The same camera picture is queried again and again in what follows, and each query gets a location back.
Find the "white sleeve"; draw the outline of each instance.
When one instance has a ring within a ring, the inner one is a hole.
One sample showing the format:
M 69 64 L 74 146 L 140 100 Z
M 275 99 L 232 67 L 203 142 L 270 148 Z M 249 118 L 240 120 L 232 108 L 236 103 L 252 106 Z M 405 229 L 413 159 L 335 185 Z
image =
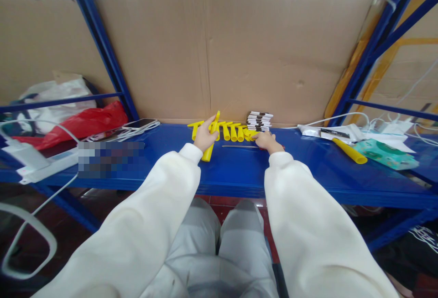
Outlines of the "white sleeve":
M 34 297 L 139 297 L 163 265 L 196 193 L 201 157 L 193 144 L 163 155 Z
M 344 209 L 287 152 L 265 173 L 274 242 L 290 297 L 398 295 Z

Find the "white pants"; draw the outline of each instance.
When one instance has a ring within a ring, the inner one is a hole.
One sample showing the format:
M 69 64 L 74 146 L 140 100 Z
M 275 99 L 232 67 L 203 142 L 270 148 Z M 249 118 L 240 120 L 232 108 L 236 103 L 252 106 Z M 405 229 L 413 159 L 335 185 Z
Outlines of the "white pants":
M 208 203 L 194 199 L 146 297 L 278 298 L 256 205 L 241 201 L 221 228 Z
M 242 200 L 228 213 L 224 224 L 208 203 L 195 198 L 177 232 L 168 260 L 184 255 L 216 255 L 229 260 L 254 279 L 271 278 L 272 258 L 266 246 L 263 218 L 254 203 Z

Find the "red plastic bag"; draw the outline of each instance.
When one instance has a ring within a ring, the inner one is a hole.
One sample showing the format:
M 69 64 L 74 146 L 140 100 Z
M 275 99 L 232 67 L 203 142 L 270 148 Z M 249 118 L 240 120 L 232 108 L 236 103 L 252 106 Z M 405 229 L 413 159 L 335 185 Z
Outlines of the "red plastic bag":
M 86 109 L 81 113 L 71 116 L 61 123 L 77 138 L 85 138 L 120 127 L 128 122 L 123 106 L 120 101 L 115 101 L 103 109 Z M 14 137 L 16 140 L 29 143 L 37 150 L 45 150 L 63 141 L 71 140 L 71 136 L 64 129 L 55 127 L 43 138 L 38 137 Z

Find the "cardboard box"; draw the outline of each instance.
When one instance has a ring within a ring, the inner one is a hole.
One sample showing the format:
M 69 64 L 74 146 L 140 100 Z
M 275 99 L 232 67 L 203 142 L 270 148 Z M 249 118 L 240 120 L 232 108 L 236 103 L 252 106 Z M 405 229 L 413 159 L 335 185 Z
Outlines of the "cardboard box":
M 141 117 L 323 118 L 373 0 L 96 0 Z M 111 82 L 72 0 L 0 0 L 3 104 L 52 70 Z

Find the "green tissue package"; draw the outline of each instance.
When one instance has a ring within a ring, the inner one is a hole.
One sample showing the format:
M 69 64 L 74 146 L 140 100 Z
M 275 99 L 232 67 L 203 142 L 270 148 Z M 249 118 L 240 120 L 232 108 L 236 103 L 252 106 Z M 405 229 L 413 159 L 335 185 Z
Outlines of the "green tissue package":
M 373 159 L 395 170 L 406 170 L 419 166 L 418 161 L 415 160 L 412 155 L 374 139 L 360 141 L 356 143 L 353 148 L 367 158 Z

